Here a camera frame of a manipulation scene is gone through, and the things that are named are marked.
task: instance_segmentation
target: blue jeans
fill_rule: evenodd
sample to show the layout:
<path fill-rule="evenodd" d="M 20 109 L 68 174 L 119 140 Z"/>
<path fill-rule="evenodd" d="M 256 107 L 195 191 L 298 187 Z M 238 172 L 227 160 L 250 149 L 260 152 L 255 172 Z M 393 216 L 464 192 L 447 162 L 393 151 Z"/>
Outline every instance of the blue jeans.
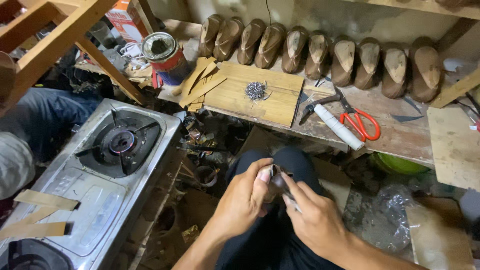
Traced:
<path fill-rule="evenodd" d="M 52 138 L 74 124 L 82 125 L 100 101 L 93 94 L 30 88 L 0 118 L 0 131 L 10 132 L 27 142 L 37 161 L 47 161 L 59 148 Z"/>
<path fill-rule="evenodd" d="M 250 164 L 266 153 L 249 150 L 228 169 L 226 180 L 247 171 Z M 286 147 L 274 156 L 274 164 L 293 173 L 295 181 L 304 181 L 319 195 L 324 194 L 312 161 L 308 155 L 294 147 Z M 216 270 L 272 269 L 272 270 L 341 270 L 334 263 L 316 255 L 293 231 L 292 222 L 285 211 L 285 204 L 271 204 L 268 214 L 239 236 L 228 240 L 216 263 Z"/>

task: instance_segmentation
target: cardboard box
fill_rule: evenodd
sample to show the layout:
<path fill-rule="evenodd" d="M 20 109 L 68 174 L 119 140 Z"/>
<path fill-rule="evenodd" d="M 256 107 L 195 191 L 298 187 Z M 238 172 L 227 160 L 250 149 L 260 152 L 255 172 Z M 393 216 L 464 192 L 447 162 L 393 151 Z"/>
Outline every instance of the cardboard box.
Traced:
<path fill-rule="evenodd" d="M 119 0 L 105 16 L 127 42 L 142 42 L 148 36 L 147 29 L 130 0 Z"/>

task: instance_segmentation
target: person's right hand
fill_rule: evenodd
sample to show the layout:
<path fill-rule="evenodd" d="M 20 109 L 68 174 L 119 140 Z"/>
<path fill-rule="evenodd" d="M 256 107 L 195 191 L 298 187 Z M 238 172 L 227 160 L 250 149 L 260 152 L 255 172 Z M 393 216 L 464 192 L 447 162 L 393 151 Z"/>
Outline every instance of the person's right hand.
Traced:
<path fill-rule="evenodd" d="M 283 195 L 295 234 L 325 259 L 343 253 L 350 233 L 345 229 L 335 202 L 316 194 L 304 182 L 295 183 L 284 173 L 282 176 L 301 210 L 297 211 L 291 200 Z"/>

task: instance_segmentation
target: hand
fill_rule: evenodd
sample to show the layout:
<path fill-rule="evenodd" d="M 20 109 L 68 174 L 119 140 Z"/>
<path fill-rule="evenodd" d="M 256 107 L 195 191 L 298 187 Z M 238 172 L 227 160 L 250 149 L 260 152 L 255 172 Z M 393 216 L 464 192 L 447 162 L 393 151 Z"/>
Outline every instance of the hand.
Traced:
<path fill-rule="evenodd" d="M 258 160 L 246 172 L 233 177 L 207 224 L 220 239 L 226 241 L 244 233 L 259 216 L 270 175 L 268 171 L 258 172 L 272 162 L 273 159 Z"/>
<path fill-rule="evenodd" d="M 295 234 L 321 257 L 329 259 L 342 253 L 347 247 L 349 232 L 335 202 L 316 194 L 304 182 L 295 183 L 284 173 L 282 176 L 301 210 L 301 213 L 297 211 L 291 200 L 283 195 Z"/>

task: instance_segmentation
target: plastic bag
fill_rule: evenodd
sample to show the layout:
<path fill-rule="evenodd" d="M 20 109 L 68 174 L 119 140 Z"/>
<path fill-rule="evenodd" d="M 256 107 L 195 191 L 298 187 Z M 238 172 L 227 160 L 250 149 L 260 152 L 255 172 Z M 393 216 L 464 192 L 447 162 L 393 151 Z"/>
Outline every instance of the plastic bag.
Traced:
<path fill-rule="evenodd" d="M 396 253 L 410 243 L 406 206 L 413 206 L 410 191 L 401 184 L 382 188 L 363 219 L 362 237 L 372 245 Z"/>

